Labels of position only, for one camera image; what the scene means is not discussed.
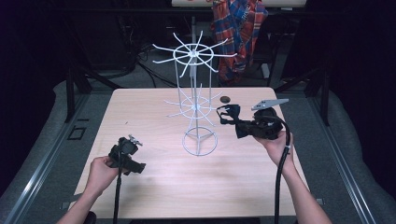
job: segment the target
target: white wire rack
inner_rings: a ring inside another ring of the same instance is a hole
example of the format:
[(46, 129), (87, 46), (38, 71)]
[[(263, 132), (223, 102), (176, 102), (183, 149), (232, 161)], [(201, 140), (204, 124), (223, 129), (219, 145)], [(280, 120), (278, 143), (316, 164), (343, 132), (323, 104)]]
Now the white wire rack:
[[(195, 41), (195, 33), (193, 32), (193, 43), (185, 44), (174, 34), (175, 39), (180, 43), (180, 46), (175, 49), (161, 48), (153, 45), (156, 49), (173, 52), (173, 58), (153, 62), (175, 62), (178, 102), (173, 103), (166, 100), (165, 102), (171, 105), (178, 105), (179, 112), (169, 115), (168, 117), (183, 115), (184, 117), (190, 119), (190, 124), (183, 136), (182, 144), (191, 155), (195, 156), (205, 156), (210, 154), (215, 150), (218, 144), (218, 138), (216, 134), (209, 128), (199, 125), (199, 119), (205, 119), (212, 126), (214, 126), (207, 116), (213, 109), (216, 109), (212, 107), (212, 100), (218, 97), (220, 93), (212, 96), (212, 72), (218, 72), (218, 70), (212, 67), (212, 60), (214, 57), (233, 57), (236, 55), (215, 54), (213, 48), (223, 45), (227, 42), (227, 39), (221, 43), (209, 47), (200, 43), (202, 35), (203, 32), (200, 33), (198, 41)], [(180, 64), (184, 65), (181, 75), (178, 73), (178, 66)], [(205, 65), (207, 68), (209, 68), (209, 93), (207, 97), (203, 96), (202, 84), (199, 86), (199, 88), (197, 87), (197, 66), (200, 65)], [(190, 68), (191, 81), (190, 95), (186, 94), (186, 92), (184, 92), (179, 85), (179, 79), (184, 77), (188, 68)]]

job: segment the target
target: wooden table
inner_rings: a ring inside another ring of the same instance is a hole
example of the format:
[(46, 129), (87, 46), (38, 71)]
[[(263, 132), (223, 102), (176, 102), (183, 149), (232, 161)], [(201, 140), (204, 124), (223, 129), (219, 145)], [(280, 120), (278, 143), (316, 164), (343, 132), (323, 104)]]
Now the wooden table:
[[(208, 95), (208, 89), (202, 90)], [(275, 99), (269, 88), (212, 89), (241, 105), (240, 119), (251, 120), (250, 108), (260, 100)], [(219, 124), (216, 111), (199, 124), (218, 137), (216, 149), (207, 156), (192, 156), (182, 146), (190, 120), (179, 112), (177, 89), (120, 89), (114, 91), (91, 154), (79, 180), (81, 193), (93, 158), (105, 156), (120, 137), (133, 135), (142, 147), (133, 160), (146, 163), (142, 174), (122, 176), (119, 218), (261, 217), (274, 215), (276, 166), (266, 150), (251, 136), (237, 139), (233, 125)], [(219, 97), (213, 107), (223, 105)], [(283, 118), (280, 107), (277, 114)], [(303, 180), (304, 173), (295, 156)], [(116, 181), (92, 208), (99, 218), (112, 218)], [(282, 179), (280, 215), (295, 215), (290, 192)]]

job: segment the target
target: black device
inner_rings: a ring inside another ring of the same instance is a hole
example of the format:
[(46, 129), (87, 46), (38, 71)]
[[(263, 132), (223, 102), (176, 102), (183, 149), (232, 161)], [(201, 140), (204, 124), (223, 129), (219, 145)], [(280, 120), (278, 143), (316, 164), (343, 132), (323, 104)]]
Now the black device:
[[(282, 130), (280, 118), (276, 115), (272, 107), (260, 109), (253, 115), (253, 120), (242, 120), (239, 117), (239, 105), (224, 105), (217, 109), (221, 124), (234, 124), (238, 138), (248, 135), (264, 139), (277, 139), (277, 134)], [(222, 116), (229, 116), (233, 120), (225, 119)]]
[(130, 174), (131, 172), (141, 174), (145, 169), (145, 163), (139, 163), (137, 161), (133, 161), (131, 157), (138, 150), (137, 145), (143, 146), (139, 141), (137, 141), (134, 137), (129, 134), (130, 139), (126, 139), (125, 137), (121, 137), (119, 139), (119, 143), (114, 145), (111, 148), (108, 156), (113, 160), (113, 163), (110, 165), (112, 168), (119, 168), (119, 175), (117, 178), (117, 187), (116, 187), (116, 198), (114, 203), (114, 216), (113, 216), (113, 224), (117, 223), (118, 215), (119, 215), (119, 202), (120, 202), (120, 186), (121, 186), (121, 174), (122, 168), (126, 169), (125, 175)]
[(113, 160), (113, 163), (110, 167), (116, 168), (121, 166), (122, 168), (128, 170), (124, 173), (125, 175), (128, 175), (131, 172), (141, 174), (145, 169), (146, 164), (139, 163), (131, 159), (132, 155), (134, 155), (138, 150), (137, 145), (141, 144), (133, 137), (131, 139), (121, 137), (119, 139), (119, 144), (114, 145), (114, 147), (111, 148), (110, 153), (108, 153), (108, 156), (111, 158), (111, 160)]

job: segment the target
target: black curtain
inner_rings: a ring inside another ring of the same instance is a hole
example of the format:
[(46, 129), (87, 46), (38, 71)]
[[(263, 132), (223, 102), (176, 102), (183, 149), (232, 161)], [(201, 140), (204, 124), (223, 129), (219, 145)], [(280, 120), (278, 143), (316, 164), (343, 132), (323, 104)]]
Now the black curtain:
[(0, 194), (21, 168), (53, 107), (65, 60), (34, 1), (0, 6)]
[[(396, 22), (391, 1), (308, 0), (307, 10), (333, 11), (301, 20), (282, 77), (326, 64), (377, 183), (396, 198)], [(345, 16), (337, 17), (340, 12)]]

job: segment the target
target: plaid shirt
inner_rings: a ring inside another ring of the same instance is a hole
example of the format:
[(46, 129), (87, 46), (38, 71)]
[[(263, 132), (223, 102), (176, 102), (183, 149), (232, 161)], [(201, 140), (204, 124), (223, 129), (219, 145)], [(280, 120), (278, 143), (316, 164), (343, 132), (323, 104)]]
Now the plaid shirt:
[(252, 63), (252, 54), (260, 26), (268, 15), (261, 0), (214, 0), (213, 31), (220, 54), (236, 56), (219, 59), (219, 82), (230, 86), (237, 82)]

